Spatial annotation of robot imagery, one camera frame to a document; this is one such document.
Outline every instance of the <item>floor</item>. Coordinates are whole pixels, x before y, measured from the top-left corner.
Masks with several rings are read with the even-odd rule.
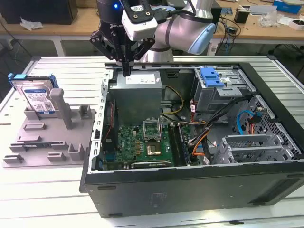
[[[33,56],[57,56],[52,41],[24,40],[22,41],[22,45]],[[101,55],[94,51],[92,45],[88,41],[63,41],[63,46],[69,56]],[[254,56],[258,55],[257,50],[259,47],[260,45],[255,44],[235,44],[232,50],[227,54],[232,56]],[[273,47],[274,45],[265,45],[261,55],[268,55],[268,51]],[[224,45],[222,46],[222,49],[223,50],[220,50],[217,55],[226,55]],[[304,64],[304,58],[296,60],[296,57],[299,54],[290,47],[281,46],[276,49],[274,55],[295,76],[298,75],[299,70]],[[14,45],[12,51],[0,57],[0,99],[2,99],[11,88],[10,84],[7,82],[7,75],[9,73],[22,73],[29,61],[30,57],[22,48],[19,48],[18,43]],[[301,71],[298,78],[302,83],[304,82],[304,70]]]

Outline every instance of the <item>green circuit board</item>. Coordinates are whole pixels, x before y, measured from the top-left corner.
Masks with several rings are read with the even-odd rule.
[[[143,126],[121,126],[118,133],[118,151],[116,153],[115,162],[163,161],[171,162],[174,166],[168,126],[162,126],[161,131],[162,139],[158,142],[161,154],[149,155],[149,143],[144,140]],[[182,127],[182,131],[186,137],[190,135],[190,129],[187,126]],[[146,133],[156,134],[158,133],[158,130],[153,129],[153,126],[151,125],[147,127]]]

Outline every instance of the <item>motherboard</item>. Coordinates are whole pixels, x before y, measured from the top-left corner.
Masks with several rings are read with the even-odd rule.
[[[178,135],[172,135],[177,126],[160,124],[158,120],[144,121],[140,126],[120,126],[118,130],[118,145],[115,151],[104,152],[104,169],[146,168],[147,166],[176,166],[175,137],[184,145],[179,145],[186,151],[186,142],[191,138],[188,126],[178,126]]]

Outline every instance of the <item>robotic arm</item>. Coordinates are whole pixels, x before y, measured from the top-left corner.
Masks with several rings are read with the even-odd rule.
[[[151,48],[159,55],[170,47],[201,54],[215,30],[210,12],[213,0],[192,0],[195,8],[190,1],[182,10],[166,11],[152,9],[147,0],[97,0],[99,30],[90,42],[116,60],[123,76],[130,75],[134,60],[145,54],[143,58],[148,58]]]

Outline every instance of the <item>aluminum workbench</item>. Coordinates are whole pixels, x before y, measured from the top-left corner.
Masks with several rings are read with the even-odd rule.
[[[268,57],[175,57],[181,62],[249,62],[304,127],[304,87],[277,60]],[[43,57],[24,74],[53,73],[71,108],[98,104],[105,57]],[[1,157],[7,154],[25,115],[26,104],[11,89],[0,105]],[[304,227],[304,187],[274,206],[102,219],[88,194],[78,191],[82,167],[0,168],[0,227],[221,227],[230,221],[248,227]]]

